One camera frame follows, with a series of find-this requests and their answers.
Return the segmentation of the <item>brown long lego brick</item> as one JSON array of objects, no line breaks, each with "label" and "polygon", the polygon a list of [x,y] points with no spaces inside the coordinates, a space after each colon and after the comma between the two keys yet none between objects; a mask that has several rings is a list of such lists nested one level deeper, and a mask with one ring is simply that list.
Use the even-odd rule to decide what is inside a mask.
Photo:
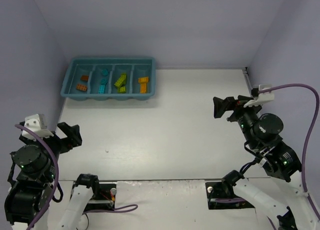
[{"label": "brown long lego brick", "polygon": [[78,91],[86,92],[88,90],[88,87],[84,84],[77,84],[75,87]]}]

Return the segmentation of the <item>cyan long lego brick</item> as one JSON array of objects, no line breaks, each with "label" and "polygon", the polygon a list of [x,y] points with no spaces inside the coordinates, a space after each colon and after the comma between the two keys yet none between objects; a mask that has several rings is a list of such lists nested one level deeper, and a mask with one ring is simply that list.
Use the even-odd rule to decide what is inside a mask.
[{"label": "cyan long lego brick", "polygon": [[108,92],[108,87],[106,84],[101,84],[98,88],[98,94],[106,94]]}]

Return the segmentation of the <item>cyan square lego brick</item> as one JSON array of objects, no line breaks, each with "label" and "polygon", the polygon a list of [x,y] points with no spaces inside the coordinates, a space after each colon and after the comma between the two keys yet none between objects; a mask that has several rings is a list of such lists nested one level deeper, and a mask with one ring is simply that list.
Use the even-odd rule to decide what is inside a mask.
[{"label": "cyan square lego brick", "polygon": [[103,78],[101,81],[100,81],[100,84],[101,85],[106,85],[108,83],[108,80]]}]

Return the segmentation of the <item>green long lego brick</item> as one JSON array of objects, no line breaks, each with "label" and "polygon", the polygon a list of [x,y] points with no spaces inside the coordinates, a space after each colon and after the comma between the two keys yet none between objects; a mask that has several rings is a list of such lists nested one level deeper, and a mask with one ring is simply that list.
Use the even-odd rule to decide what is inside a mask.
[{"label": "green long lego brick", "polygon": [[126,73],[121,73],[120,77],[116,80],[114,83],[114,86],[118,89],[126,85],[127,82],[127,74]]}]

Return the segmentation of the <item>yellow long lego brick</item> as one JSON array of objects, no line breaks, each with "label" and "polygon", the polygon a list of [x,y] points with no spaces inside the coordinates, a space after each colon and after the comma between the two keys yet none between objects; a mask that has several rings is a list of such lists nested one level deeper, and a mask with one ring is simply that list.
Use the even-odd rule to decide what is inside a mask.
[{"label": "yellow long lego brick", "polygon": [[146,94],[147,92],[148,92],[148,83],[147,82],[140,83],[140,93]]}]

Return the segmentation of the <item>green square lego brick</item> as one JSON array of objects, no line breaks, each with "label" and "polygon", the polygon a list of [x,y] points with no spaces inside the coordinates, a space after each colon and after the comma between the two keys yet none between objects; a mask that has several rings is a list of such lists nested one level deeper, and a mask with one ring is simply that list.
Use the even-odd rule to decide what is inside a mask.
[{"label": "green square lego brick", "polygon": [[124,94],[124,93],[126,93],[126,87],[125,87],[125,86],[119,87],[119,88],[117,89],[117,92],[118,92],[119,94]]}]

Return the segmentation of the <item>orange lego brick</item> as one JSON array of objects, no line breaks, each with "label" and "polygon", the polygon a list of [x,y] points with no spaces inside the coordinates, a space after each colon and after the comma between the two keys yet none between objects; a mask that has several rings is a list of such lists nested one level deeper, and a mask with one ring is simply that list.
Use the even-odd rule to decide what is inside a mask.
[{"label": "orange lego brick", "polygon": [[149,77],[148,76],[138,78],[138,83],[139,84],[146,84],[148,82],[149,82]]}]

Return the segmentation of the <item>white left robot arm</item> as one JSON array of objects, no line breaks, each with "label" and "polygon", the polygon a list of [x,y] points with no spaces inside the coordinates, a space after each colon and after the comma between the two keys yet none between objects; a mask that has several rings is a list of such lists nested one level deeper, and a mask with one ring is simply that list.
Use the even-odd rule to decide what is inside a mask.
[{"label": "white left robot arm", "polygon": [[82,145],[79,125],[61,122],[57,126],[66,135],[64,138],[54,131],[40,136],[23,123],[15,125],[31,138],[20,135],[19,140],[24,145],[10,154],[12,165],[7,181],[11,188],[4,202],[4,212],[11,226],[22,223],[29,230],[46,228],[40,219],[49,209],[50,202],[58,201],[54,196],[56,190],[61,190],[59,156]]}]

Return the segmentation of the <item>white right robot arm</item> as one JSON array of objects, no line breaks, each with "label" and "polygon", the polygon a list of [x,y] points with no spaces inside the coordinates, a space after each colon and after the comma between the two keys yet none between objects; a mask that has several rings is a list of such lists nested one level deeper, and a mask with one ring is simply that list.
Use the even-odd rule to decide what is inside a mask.
[{"label": "white right robot arm", "polygon": [[[221,179],[219,191],[225,199],[217,203],[245,201],[263,212],[278,230],[318,230],[320,228],[319,208],[312,202],[312,196],[303,187],[303,164],[296,152],[283,142],[280,133],[284,128],[282,120],[275,114],[258,116],[261,105],[251,106],[251,97],[238,96],[213,98],[213,116],[219,119],[227,111],[232,114],[228,122],[238,123],[245,138],[244,149],[254,160],[239,171],[232,170]],[[245,178],[245,172],[259,165],[284,195],[286,204],[255,187]]]}]

